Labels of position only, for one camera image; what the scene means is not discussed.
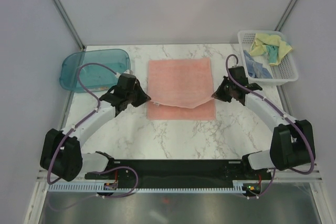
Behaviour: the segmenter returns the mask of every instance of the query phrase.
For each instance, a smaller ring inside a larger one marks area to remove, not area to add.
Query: marble tabletop
[[[87,51],[112,48],[129,54],[145,92],[149,60],[210,57],[216,90],[226,75],[226,57],[236,54],[240,58],[238,44],[89,46]],[[276,86],[261,86],[266,96],[281,106]],[[252,111],[234,99],[231,103],[216,100],[215,105],[215,121],[150,121],[146,118],[146,104],[138,108],[130,105],[96,131],[82,153],[103,151],[114,158],[129,159],[212,159],[241,158],[270,148],[272,133]],[[67,125],[78,122],[95,106],[96,100],[89,94],[75,93]]]

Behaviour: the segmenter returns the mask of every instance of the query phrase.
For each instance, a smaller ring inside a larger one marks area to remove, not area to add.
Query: folded towel
[[[279,65],[286,54],[292,51],[292,47],[281,39],[279,35],[256,34],[251,46],[250,55],[258,56],[268,54],[271,66]]]
[[[246,50],[244,50],[244,57],[249,76],[252,78],[272,79],[272,75],[263,67],[263,64],[256,62]]]
[[[150,120],[214,120],[213,93],[209,58],[149,61]]]

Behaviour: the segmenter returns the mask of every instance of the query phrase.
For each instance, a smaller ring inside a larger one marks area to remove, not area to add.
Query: gray floor
[[[55,208],[89,194],[49,193]],[[127,198],[91,198],[62,212],[45,207],[45,222],[94,224],[319,224],[309,185],[274,184],[258,200],[228,194],[134,194]]]

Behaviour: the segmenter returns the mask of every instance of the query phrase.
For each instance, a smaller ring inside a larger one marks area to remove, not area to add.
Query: white wall
[[[0,0],[0,223],[23,223],[44,135],[66,92],[61,63],[78,50],[51,0]]]
[[[317,162],[336,206],[336,0],[299,0],[282,32],[299,80],[286,84],[295,116],[313,125]]]
[[[237,42],[275,29],[290,0],[61,0],[85,45]]]

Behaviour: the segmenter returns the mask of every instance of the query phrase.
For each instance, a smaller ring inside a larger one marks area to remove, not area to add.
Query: blue towel
[[[244,57],[249,76],[259,79],[272,79],[272,75],[268,72],[266,68],[263,68],[263,64],[256,62],[245,50]]]

